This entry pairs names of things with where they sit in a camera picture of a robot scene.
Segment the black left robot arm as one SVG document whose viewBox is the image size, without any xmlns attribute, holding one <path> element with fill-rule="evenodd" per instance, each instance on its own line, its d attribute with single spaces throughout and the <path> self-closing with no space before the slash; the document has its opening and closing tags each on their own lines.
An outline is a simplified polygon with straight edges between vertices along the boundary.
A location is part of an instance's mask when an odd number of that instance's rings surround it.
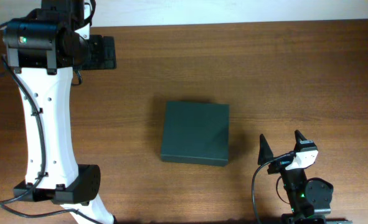
<svg viewBox="0 0 368 224">
<path fill-rule="evenodd" d="M 6 23 L 2 61 L 19 87 L 27 138 L 27 170 L 13 202 L 51 201 L 78 223 L 115 223 L 100 194 L 100 168 L 78 164 L 72 147 L 70 89 L 81 70 L 107 69 L 111 37 L 90 34 L 95 1 L 42 1 Z"/>
</svg>

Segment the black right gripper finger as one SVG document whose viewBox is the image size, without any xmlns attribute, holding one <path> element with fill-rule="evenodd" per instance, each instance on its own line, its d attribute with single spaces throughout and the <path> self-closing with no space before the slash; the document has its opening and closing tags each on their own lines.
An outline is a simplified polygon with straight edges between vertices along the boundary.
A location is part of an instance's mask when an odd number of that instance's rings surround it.
<svg viewBox="0 0 368 224">
<path fill-rule="evenodd" d="M 298 129 L 295 130 L 295 140 L 297 146 L 305 145 L 308 143 L 308 140 L 303 136 L 303 134 Z"/>
<path fill-rule="evenodd" d="M 258 153 L 258 165 L 266 164 L 273 160 L 272 150 L 263 134 L 260 135 L 260 148 Z"/>
</svg>

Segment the black gift box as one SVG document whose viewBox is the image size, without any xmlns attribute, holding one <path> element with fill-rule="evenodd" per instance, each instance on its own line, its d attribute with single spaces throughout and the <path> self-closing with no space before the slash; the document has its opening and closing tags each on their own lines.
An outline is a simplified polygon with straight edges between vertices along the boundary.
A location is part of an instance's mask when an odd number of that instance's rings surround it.
<svg viewBox="0 0 368 224">
<path fill-rule="evenodd" d="M 224 167 L 229 163 L 226 104 L 168 101 L 161 160 Z"/>
</svg>

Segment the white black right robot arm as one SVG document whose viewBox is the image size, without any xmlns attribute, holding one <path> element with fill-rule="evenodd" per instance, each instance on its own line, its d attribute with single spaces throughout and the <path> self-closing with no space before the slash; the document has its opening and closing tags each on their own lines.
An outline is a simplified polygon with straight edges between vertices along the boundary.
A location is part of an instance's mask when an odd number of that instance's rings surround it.
<svg viewBox="0 0 368 224">
<path fill-rule="evenodd" d="M 307 178 L 305 169 L 313 165 L 318 148 L 312 140 L 295 131 L 296 144 L 286 154 L 275 157 L 263 134 L 260 135 L 258 169 L 252 177 L 252 205 L 257 222 L 261 222 L 255 203 L 255 178 L 258 172 L 268 166 L 268 174 L 279 174 L 288 197 L 291 213 L 283 214 L 281 223 L 326 223 L 331 213 L 330 203 L 334 187 L 320 178 Z"/>
</svg>

